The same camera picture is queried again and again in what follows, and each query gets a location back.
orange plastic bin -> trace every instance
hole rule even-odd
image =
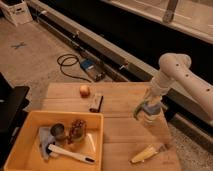
[[[39,149],[39,127],[62,123],[68,130],[76,119],[86,121],[87,134],[84,142],[76,146],[75,152],[92,156],[95,164],[83,163],[62,155],[45,161]],[[33,111],[28,115],[17,137],[4,165],[4,171],[100,171],[102,145],[103,115],[100,113]]]

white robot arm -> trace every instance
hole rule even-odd
[[[159,72],[151,80],[151,95],[161,97],[167,94],[171,84],[177,81],[213,119],[213,87],[188,69],[190,57],[167,53],[160,57],[159,65]]]

power cord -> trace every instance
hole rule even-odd
[[[71,63],[71,64],[65,64],[65,62],[67,62],[70,59],[75,59],[75,61],[73,63]],[[62,74],[66,75],[68,77],[71,77],[71,78],[80,79],[80,80],[84,80],[84,81],[87,81],[87,82],[91,83],[91,81],[89,79],[87,79],[87,78],[73,76],[73,75],[70,75],[70,74],[67,74],[66,72],[64,72],[64,70],[63,70],[64,67],[71,67],[71,66],[73,66],[73,65],[75,65],[77,63],[80,65],[79,58],[76,55],[74,55],[74,54],[61,55],[61,56],[58,57],[57,63],[60,66],[60,71],[61,71]]]

wooden table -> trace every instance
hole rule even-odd
[[[43,110],[88,112],[94,93],[101,92],[104,100],[103,171],[180,171],[176,150],[161,113],[157,122],[146,124],[136,121],[132,111],[141,102],[147,83],[92,83],[88,84],[91,95],[81,98],[82,83],[52,83],[49,85]],[[132,165],[129,160],[149,144],[165,142],[171,147],[165,152]]]

